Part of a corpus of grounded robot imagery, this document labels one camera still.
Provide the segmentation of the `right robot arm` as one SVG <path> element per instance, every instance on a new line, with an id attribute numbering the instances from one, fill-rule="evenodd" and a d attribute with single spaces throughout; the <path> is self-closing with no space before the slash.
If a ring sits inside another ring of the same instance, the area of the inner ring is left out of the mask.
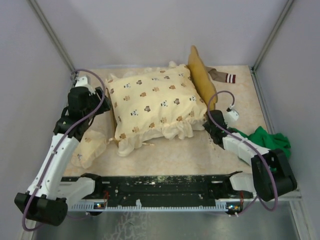
<path id="1" fill-rule="evenodd" d="M 235 154 L 251 167 L 252 174 L 240 177 L 240 174 L 223 185 L 223 192 L 229 198 L 235 198 L 241 190 L 256 193 L 268 202 L 277 195 L 282 196 L 297 189 L 298 184 L 285 152 L 259 146 L 240 133 L 227 127 L 223 113 L 211 110 L 207 113 L 207 122 L 203 125 L 213 143 Z"/>

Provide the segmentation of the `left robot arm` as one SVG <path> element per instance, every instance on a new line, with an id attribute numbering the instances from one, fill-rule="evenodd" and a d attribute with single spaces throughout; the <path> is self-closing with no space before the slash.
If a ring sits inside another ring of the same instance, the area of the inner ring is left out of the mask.
<path id="1" fill-rule="evenodd" d="M 50 148 L 35 179 L 26 192 L 17 193 L 14 203 L 23 214 L 22 228 L 29 232 L 26 221 L 59 226 L 68 209 L 83 198 L 99 198 L 104 186 L 99 175 L 85 173 L 66 189 L 60 182 L 72 155 L 89 129 L 95 116 L 111 109 L 105 87 L 75 86 L 68 93 L 68 105 L 56 122 Z"/>

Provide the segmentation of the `cream animal print cushion cover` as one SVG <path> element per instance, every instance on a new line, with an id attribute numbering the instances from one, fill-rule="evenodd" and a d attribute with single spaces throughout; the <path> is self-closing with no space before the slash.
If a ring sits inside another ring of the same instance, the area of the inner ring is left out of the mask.
<path id="1" fill-rule="evenodd" d="M 112 76 L 105 85 L 121 157 L 151 139 L 183 140 L 204 130 L 208 107 L 185 64 L 123 78 Z"/>

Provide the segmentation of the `wooden pet bed frame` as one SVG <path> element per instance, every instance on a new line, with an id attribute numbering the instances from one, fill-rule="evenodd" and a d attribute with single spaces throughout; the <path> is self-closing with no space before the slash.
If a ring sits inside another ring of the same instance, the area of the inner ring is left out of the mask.
<path id="1" fill-rule="evenodd" d="M 215 96 L 215 93 L 217 91 L 216 91 L 215 86 L 213 85 L 213 83 L 211 82 L 211 80 L 209 78 L 206 67 L 205 67 L 203 61 L 201 60 L 201 58 L 199 57 L 198 51 L 195 46 L 191 47 L 191 53 L 188 58 L 188 64 L 185 64 L 185 65 L 190 69 L 191 79 L 193 81 L 195 81 L 196 90 L 200 91 L 201 95 L 204 97 L 204 102 L 207 105 L 207 112 L 205 114 L 205 119 L 207 120 L 207 113 L 209 111 L 215 110 L 215 108 L 216 108 L 216 103 L 218 101 L 218 98 L 217 98 L 217 96 Z M 172 64 L 170 68 L 174 68 L 176 66 L 177 66 L 176 64 Z M 159 69 L 167 69 L 167 68 L 151 69 L 150 71 L 147 71 L 146 73 L 151 72 L 151 71 L 157 71 Z M 115 120 L 115 116 L 113 113 L 113 105 L 112 105 L 112 109 L 111 109 L 111 116 L 112 116 L 112 120 L 113 120 L 113 129 L 115 132 L 116 120 Z"/>

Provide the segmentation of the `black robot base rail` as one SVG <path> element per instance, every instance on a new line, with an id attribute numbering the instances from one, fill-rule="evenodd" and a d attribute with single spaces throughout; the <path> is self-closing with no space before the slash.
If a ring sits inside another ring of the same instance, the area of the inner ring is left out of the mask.
<path id="1" fill-rule="evenodd" d="M 252 189 L 241 186 L 244 172 L 225 175 L 158 175 L 98 177 L 98 189 L 77 200 L 70 211 L 101 212 L 222 212 L 237 215 L 244 201 L 274 199 L 270 178 L 255 176 Z"/>

